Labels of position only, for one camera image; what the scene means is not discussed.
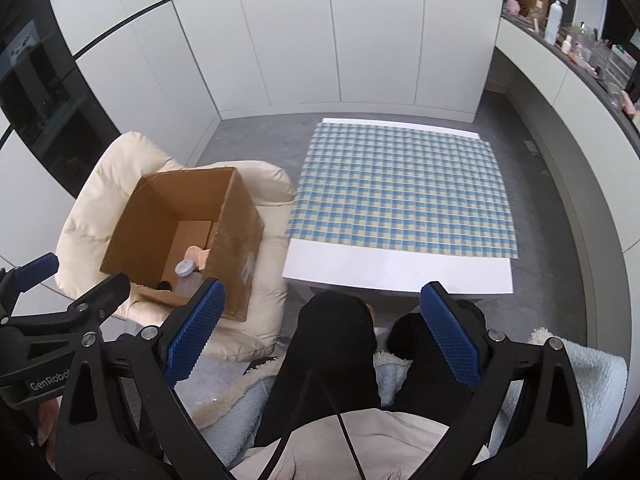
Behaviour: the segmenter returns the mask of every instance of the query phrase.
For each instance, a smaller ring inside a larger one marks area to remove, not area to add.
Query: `screw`
[[[554,350],[562,350],[562,347],[564,345],[562,344],[562,341],[560,341],[557,337],[550,337],[549,346],[551,346],[551,348],[553,348]]]
[[[504,341],[504,338],[505,338],[504,332],[500,332],[499,330],[494,330],[493,328],[489,329],[488,335],[489,335],[489,339],[496,342]]]
[[[82,346],[91,346],[95,343],[95,332],[87,332],[82,336]]]
[[[140,331],[140,335],[142,339],[146,339],[147,341],[153,339],[158,335],[158,327],[153,325],[145,326]]]

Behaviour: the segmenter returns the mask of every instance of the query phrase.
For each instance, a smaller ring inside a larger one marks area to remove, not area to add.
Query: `white bottle cap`
[[[196,263],[193,260],[183,260],[175,266],[175,273],[184,278],[191,274],[196,268]]]

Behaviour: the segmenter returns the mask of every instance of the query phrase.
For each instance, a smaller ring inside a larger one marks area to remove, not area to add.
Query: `kitchen counter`
[[[536,40],[539,44],[544,46],[549,52],[553,53],[560,61],[562,61],[565,65],[569,67],[569,69],[577,75],[581,81],[588,86],[588,88],[593,92],[593,94],[602,102],[603,106],[609,111],[611,116],[615,119],[620,126],[620,129],[624,132],[626,138],[631,143],[631,146],[640,157],[640,134],[638,130],[636,130],[635,126],[629,120],[629,118],[623,114],[620,110],[616,110],[609,102],[609,96],[607,95],[607,91],[592,77],[590,76],[586,70],[580,68],[576,64],[572,63],[569,58],[562,53],[560,47],[555,45],[549,45],[545,40],[542,34],[537,34],[535,31],[528,28],[524,23],[520,20],[513,18],[507,14],[502,15],[502,19],[512,23],[524,33],[529,35],[531,38]]]

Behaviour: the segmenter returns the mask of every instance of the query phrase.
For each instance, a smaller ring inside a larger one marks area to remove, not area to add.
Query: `open cardboard box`
[[[203,276],[226,289],[223,317],[246,320],[255,258],[264,224],[236,168],[178,170],[144,175],[116,225],[100,270],[124,272],[132,287],[171,306],[188,297],[175,290],[175,265],[189,246],[210,249]]]

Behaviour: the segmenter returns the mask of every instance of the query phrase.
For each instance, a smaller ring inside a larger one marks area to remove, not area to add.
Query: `padded armchair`
[[[252,361],[270,355],[280,335],[287,293],[282,278],[288,245],[285,230],[295,192],[285,171],[266,162],[217,162],[204,168],[228,166],[238,168],[264,221],[264,233],[246,321],[221,319],[204,352],[229,361]],[[106,278],[100,264],[140,177],[183,169],[139,133],[124,134],[107,148],[78,195],[58,240],[56,283],[65,294],[78,298]],[[116,314],[143,326],[159,326],[170,312],[170,306],[132,291]]]

